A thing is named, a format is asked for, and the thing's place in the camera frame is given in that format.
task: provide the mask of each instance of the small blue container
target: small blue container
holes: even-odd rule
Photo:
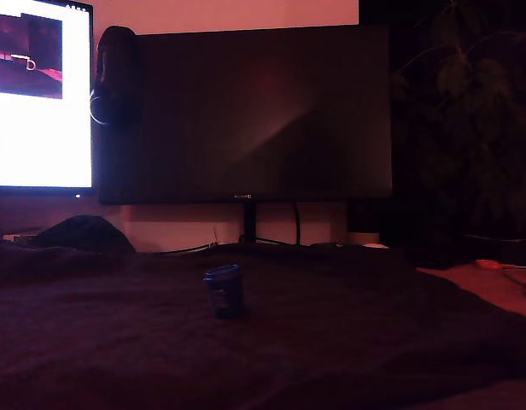
[[[213,310],[218,319],[244,314],[243,271],[239,265],[216,267],[206,274]]]

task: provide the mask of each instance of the black monitor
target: black monitor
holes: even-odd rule
[[[140,119],[102,129],[104,204],[390,196],[389,31],[137,36]]]
[[[92,187],[92,11],[0,0],[0,192]]]

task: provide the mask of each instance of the monitor stand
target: monitor stand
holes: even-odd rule
[[[255,243],[255,221],[257,219],[255,201],[243,202],[244,214],[244,233],[240,236],[239,242]]]

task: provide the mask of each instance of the pink wall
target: pink wall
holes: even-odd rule
[[[106,27],[128,26],[136,33],[193,32],[281,26],[317,26],[358,22],[357,0],[85,0],[94,5],[95,39]],[[75,214],[100,214],[121,229],[137,250],[179,249],[238,239],[238,205],[103,207],[95,197],[0,197],[5,231],[52,226]],[[303,243],[342,241],[341,203],[300,204]],[[258,234],[295,240],[289,204],[260,206]]]

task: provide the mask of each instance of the white screen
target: white screen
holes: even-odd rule
[[[83,9],[0,0],[0,186],[91,187],[90,30]]]

